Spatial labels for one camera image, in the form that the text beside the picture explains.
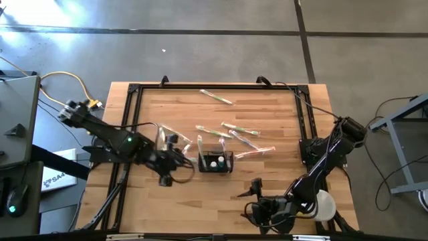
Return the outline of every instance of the black metal frame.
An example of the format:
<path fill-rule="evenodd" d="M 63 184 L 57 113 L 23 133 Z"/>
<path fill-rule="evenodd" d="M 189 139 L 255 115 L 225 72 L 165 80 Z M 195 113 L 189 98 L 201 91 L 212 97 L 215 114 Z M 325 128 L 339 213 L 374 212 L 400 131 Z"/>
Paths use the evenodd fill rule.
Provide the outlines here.
<path fill-rule="evenodd" d="M 265 79 L 263 76 L 260 76 L 259 78 L 257 78 L 256 83 L 258 83 L 258 84 L 167 84 L 167 82 L 169 82 L 168 77 L 164 76 L 162 81 L 160 82 L 160 84 L 156 83 L 156 82 L 154 82 L 152 84 L 129 84 L 128 93 L 126 96 L 124 113 L 123 113 L 123 117 L 122 117 L 122 125 L 128 124 L 128 117 L 130 115 L 131 102 L 132 102 L 132 98 L 135 94 L 136 94 L 136 104 L 135 104 L 135 109 L 134 109 L 134 113 L 133 113 L 132 124 L 133 125 L 137 124 L 139 113 L 140 113 L 140 108 L 141 108 L 142 95 L 143 95 L 143 91 L 145 89 L 228 89 L 228 90 L 231 90 L 231 89 L 233 89 L 233 90 L 290 90 L 291 89 L 295 94 L 303 97 L 307 103 L 311 104 L 308 85 L 289 85 L 288 87 L 290 89 L 287 86 L 283 86 L 283 85 L 274 85 L 273 86 L 272 84 L 270 84 L 269 80 Z M 305 118 L 304 118 L 304 113 L 303 113 L 303 108 L 302 108 L 302 101 L 299 98 L 297 98 L 297 96 L 295 97 L 295 100 L 296 100 L 296 106 L 297 106 L 297 110 L 298 110 L 298 121 L 299 121 L 299 126 L 300 126 L 301 138 L 307 139 L 308 134 L 306 133 L 306 125 L 305 125 L 305 120 L 304 120 Z M 311 138 L 314 138 L 317 136 L 314 113 L 313 113 L 312 108 L 310 106 L 307 106 L 307 111 L 308 111 L 308 122 L 310 125 L 310 135 L 311 135 Z M 136 131 L 136 127 L 132 127 L 131 131 Z M 117 178 L 118 171 L 119 171 L 119 165 L 120 164 L 118 164 L 118 163 L 113 164 L 113 169 L 112 169 L 112 174 L 110 177 L 110 184 L 108 186 L 108 194 L 107 195 L 110 194 L 110 192 L 113 190 L 113 187 L 116 183 L 116 178 Z M 115 217 L 114 224 L 113 224 L 112 228 L 108 229 L 108 218 L 110 217 L 110 208 L 109 208 L 109 210 L 107 210 L 107 212 L 106 212 L 106 214 L 102 220 L 102 224 L 101 224 L 102 230 L 115 230 L 115 231 L 119 232 L 127 182 L 128 182 L 128 176 L 126 176 L 124 183 L 123 183 L 124 187 L 122 188 L 122 190 L 120 191 L 120 194 L 119 194 L 118 205 L 116 208 L 116 217 Z M 328 191 L 326 180 L 323 181 L 322 189 Z M 320 222 L 316 222 L 316 230 L 317 230 L 317 233 L 319 233 L 319 234 L 320 233 L 325 234 L 325 232 L 326 232 L 323 225 Z M 334 232 L 334 231 L 335 231 L 334 221 L 330 220 L 328 222 L 328 231 L 327 232 Z M 165 236 L 171 237 L 171 236 L 175 236 L 175 234 L 165 234 Z M 252 238 L 257 238 L 257 237 L 261 238 L 261 236 L 259 234 L 248 235 L 246 237 L 248 237 L 248 238 L 251 238 L 251 237 Z"/>

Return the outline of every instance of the robotic arm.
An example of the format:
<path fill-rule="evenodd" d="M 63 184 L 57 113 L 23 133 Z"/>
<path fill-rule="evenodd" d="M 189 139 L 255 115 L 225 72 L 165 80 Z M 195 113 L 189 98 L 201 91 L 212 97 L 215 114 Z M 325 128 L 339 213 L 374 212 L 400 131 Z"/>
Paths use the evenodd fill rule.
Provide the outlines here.
<path fill-rule="evenodd" d="M 174 181 L 180 182 L 171 176 L 178 167 L 194 169 L 191 161 L 173 147 L 178 141 L 176 135 L 167 137 L 166 151 L 158 151 L 155 143 L 144 135 L 117 129 L 118 126 L 91 115 L 87 102 L 67 101 L 59 118 L 69 127 L 86 129 L 105 143 L 101 147 L 84 147 L 87 152 L 102 157 L 99 162 L 144 164 L 159 174 L 159 185 L 170 187 Z"/>
<path fill-rule="evenodd" d="M 280 234 L 287 234 L 293 228 L 296 218 L 314 218 L 318 213 L 316 195 L 320 191 L 321 181 L 355 147 L 361 147 L 365 137 L 366 129 L 362 125 L 349 117 L 339 118 L 329 137 L 314 139 L 306 149 L 307 154 L 317 155 L 319 153 L 317 149 L 324 147 L 324 154 L 319 155 L 319 160 L 308 174 L 295 180 L 284 195 L 262 196 L 261 179 L 257 178 L 251 182 L 249 191 L 238 197 L 256 194 L 257 202 L 248 203 L 243 216 L 259 227 L 262 234 L 266 234 L 270 229 Z M 247 214 L 249 205 L 252 209 L 251 215 Z M 313 215 L 299 216 L 298 212 Z M 343 219 L 336 213 L 335 220 Z"/>

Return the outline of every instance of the clear plastic packaging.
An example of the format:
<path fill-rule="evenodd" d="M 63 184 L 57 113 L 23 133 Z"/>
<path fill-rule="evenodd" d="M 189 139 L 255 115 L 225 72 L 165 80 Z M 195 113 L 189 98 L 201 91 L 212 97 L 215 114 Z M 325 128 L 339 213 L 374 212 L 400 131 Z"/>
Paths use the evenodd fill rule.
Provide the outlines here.
<path fill-rule="evenodd" d="M 256 150 L 260 149 L 259 146 L 257 146 L 256 144 L 252 143 L 249 139 L 246 139 L 245 137 L 241 136 L 240 134 L 238 134 L 234 130 L 229 130 L 229 134 L 232 134 L 233 136 L 235 136 L 236 138 L 238 138 L 240 141 L 244 142 L 245 144 L 249 145 L 250 147 L 253 147 Z"/>
<path fill-rule="evenodd" d="M 246 157 L 246 156 L 257 155 L 258 153 L 265 153 L 266 151 L 275 151 L 275 147 L 260 148 L 260 149 L 255 150 L 255 151 L 248 151 L 245 153 L 240 153 L 240 154 L 235 155 L 235 158 L 241 159 L 241 158 Z"/>
<path fill-rule="evenodd" d="M 177 134 L 180 138 L 182 138 L 185 142 L 187 142 L 188 144 L 192 143 L 192 140 L 190 140 L 189 138 L 187 138 L 186 136 L 184 136 L 183 134 L 181 134 L 180 132 L 166 126 L 166 125 L 161 125 L 164 129 Z"/>

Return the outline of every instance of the toothbrush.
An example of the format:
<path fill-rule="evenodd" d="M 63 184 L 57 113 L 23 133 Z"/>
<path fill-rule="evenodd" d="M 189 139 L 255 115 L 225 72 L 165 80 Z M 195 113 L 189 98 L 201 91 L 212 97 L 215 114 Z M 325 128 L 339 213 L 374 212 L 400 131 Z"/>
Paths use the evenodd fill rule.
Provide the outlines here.
<path fill-rule="evenodd" d="M 200 90 L 199 92 L 201 92 L 201 93 L 203 93 L 203 94 L 206 94 L 207 96 L 211 96 L 211 97 L 213 97 L 213 98 L 214 98 L 214 99 L 216 99 L 216 100 L 223 101 L 223 102 L 224 102 L 224 103 L 226 103 L 226 104 L 231 104 L 231 105 L 233 105 L 233 103 L 232 103 L 231 101 L 228 101 L 228 100 L 226 100 L 226 99 L 224 99 L 224 98 L 218 97 L 218 96 L 216 96 L 215 94 L 213 94 L 213 93 L 211 93 L 211 92 L 208 92 L 208 91 L 206 91 L 206 90 Z"/>
<path fill-rule="evenodd" d="M 236 130 L 236 131 L 242 131 L 242 132 L 245 132 L 245 133 L 249 133 L 251 135 L 256 135 L 256 136 L 260 135 L 259 131 L 249 131 L 249 130 L 247 130 L 245 128 L 237 127 L 235 125 L 228 124 L 228 123 L 225 123 L 225 122 L 222 122 L 221 125 L 224 126 L 224 127 Z"/>
<path fill-rule="evenodd" d="M 214 131 L 214 130 L 211 130 L 211 129 L 206 129 L 206 128 L 205 128 L 205 127 L 203 127 L 203 126 L 199 126 L 199 125 L 197 125 L 197 126 L 196 126 L 196 129 L 198 129 L 198 130 L 200 130 L 200 131 L 205 131 L 206 133 L 211 133 L 211 134 L 214 134 L 214 135 L 218 135 L 218 136 L 220 136 L 220 137 L 232 138 L 232 136 L 231 136 L 231 135 L 228 135 L 228 134 L 226 134 L 226 133 L 221 133 L 221 132 L 219 132 L 219 131 Z"/>

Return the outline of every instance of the gray floor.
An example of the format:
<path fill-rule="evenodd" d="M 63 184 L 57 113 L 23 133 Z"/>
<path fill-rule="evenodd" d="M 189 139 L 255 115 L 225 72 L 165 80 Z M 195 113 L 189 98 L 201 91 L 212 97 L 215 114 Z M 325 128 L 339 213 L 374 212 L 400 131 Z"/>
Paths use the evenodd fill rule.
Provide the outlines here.
<path fill-rule="evenodd" d="M 7 3 L 0 23 L 298 31 L 294 3 L 290 0 L 19 2 L 22 1 Z M 428 3 L 422 0 L 301 2 L 308 31 L 428 32 Z M 264 75 L 272 81 L 308 82 L 300 37 L 294 36 L 0 34 L 2 56 L 40 74 L 59 70 L 75 73 L 84 80 L 90 94 L 103 102 L 112 81 L 159 81 L 163 75 L 171 81 L 253 82 Z M 328 85 L 333 111 L 339 115 L 365 124 L 382 101 L 427 91 L 428 38 L 309 37 L 308 43 L 316 82 Z M 0 68 L 10 69 L 3 62 Z M 44 80 L 43 85 L 62 101 L 84 98 L 80 85 L 72 78 L 58 76 Z M 390 102 L 381 114 L 404 104 L 405 100 Z M 85 131 L 72 132 L 81 144 L 90 142 Z M 50 142 L 43 141 L 47 135 Z M 37 113 L 34 143 L 50 151 L 79 147 L 44 111 Z M 383 173 L 397 168 L 397 156 L 388 136 L 370 135 L 368 147 Z M 363 149 L 352 152 L 348 162 L 362 231 L 407 238 L 428 236 L 428 214 L 417 203 L 415 193 L 395 196 L 389 210 L 377 211 L 374 198 L 381 178 Z M 397 174 L 391 185 L 402 181 L 401 174 Z M 381 205 L 386 200 L 383 190 Z M 50 230 L 42 223 L 44 232 L 64 231 L 68 227 L 70 217 L 66 216 L 72 216 L 73 211 L 57 212 L 62 214 L 53 211 L 43 216 L 47 220 L 63 217 L 63 227 Z"/>

